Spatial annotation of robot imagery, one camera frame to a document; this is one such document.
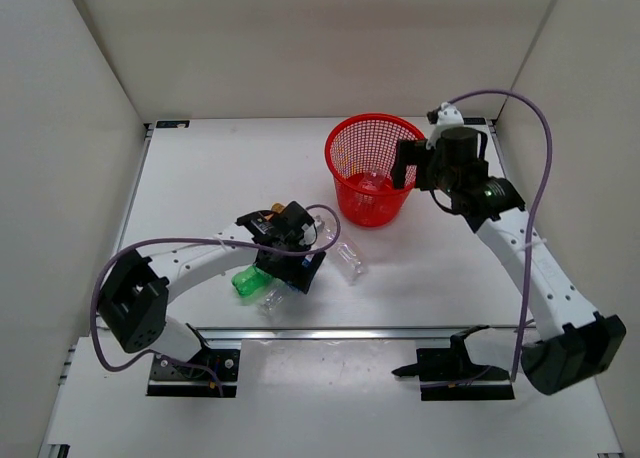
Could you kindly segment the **clear bottle blue label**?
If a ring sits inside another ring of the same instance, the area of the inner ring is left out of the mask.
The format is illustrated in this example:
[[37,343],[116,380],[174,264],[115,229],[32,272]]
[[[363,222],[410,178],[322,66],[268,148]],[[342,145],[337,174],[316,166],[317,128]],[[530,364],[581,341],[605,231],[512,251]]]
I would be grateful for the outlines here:
[[288,286],[281,280],[274,278],[274,280],[268,285],[268,291],[261,299],[259,308],[264,315],[273,316],[276,308],[281,305],[286,299],[300,294],[303,293]]

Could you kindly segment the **large clear plastic bottle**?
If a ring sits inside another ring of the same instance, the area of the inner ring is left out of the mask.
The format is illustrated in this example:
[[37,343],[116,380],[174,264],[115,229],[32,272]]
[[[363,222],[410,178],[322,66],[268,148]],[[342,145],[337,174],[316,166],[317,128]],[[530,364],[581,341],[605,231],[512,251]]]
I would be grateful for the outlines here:
[[327,258],[337,268],[348,285],[355,285],[367,272],[367,262],[363,252],[341,228],[337,234],[336,222],[331,217],[316,215],[314,217],[318,232],[316,245],[326,246],[335,241],[327,251]]

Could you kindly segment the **clear bottle red label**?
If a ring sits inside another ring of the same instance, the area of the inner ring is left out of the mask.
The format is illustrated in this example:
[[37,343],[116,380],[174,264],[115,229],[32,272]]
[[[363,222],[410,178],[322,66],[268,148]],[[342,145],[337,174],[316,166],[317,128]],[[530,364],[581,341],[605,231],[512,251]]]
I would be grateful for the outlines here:
[[385,172],[379,168],[353,176],[358,189],[353,198],[353,206],[360,214],[389,213],[393,186]]

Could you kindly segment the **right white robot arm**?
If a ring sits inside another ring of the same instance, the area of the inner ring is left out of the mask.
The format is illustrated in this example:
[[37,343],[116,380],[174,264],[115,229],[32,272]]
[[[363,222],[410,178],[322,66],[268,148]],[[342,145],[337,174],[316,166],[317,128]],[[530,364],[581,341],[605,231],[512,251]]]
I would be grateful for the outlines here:
[[407,170],[415,188],[443,192],[448,213],[461,216],[493,252],[522,294],[525,317],[538,338],[518,347],[519,366],[533,387],[553,395],[606,371],[627,330],[616,316],[603,316],[573,285],[534,230],[532,211],[513,184],[489,173],[488,137],[458,126],[435,142],[400,140],[391,168],[394,187]]

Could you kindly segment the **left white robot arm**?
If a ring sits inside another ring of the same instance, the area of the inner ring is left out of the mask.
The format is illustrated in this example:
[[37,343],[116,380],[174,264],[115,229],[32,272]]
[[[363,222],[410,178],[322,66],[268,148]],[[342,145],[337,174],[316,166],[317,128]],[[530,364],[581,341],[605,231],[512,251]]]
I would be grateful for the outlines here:
[[91,316],[102,319],[123,352],[138,361],[155,354],[186,377],[214,376],[215,354],[191,325],[168,314],[187,291],[238,267],[307,293],[326,256],[309,209],[292,201],[281,211],[240,216],[205,238],[155,238],[114,255],[100,271]]

